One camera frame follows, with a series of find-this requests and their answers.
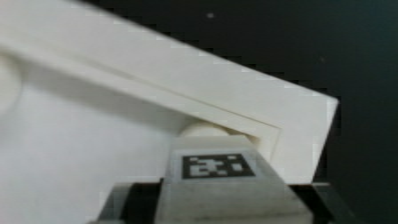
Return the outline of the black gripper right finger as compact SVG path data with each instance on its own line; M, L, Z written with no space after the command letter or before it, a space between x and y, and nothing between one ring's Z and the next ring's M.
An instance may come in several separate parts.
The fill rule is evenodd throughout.
M312 224L355 224L355 215L326 182L289 188L312 212Z

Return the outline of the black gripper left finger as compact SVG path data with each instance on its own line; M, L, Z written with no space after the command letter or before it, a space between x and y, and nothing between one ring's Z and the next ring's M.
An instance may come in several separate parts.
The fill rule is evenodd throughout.
M97 218L86 224L154 224L161 182L116 183Z

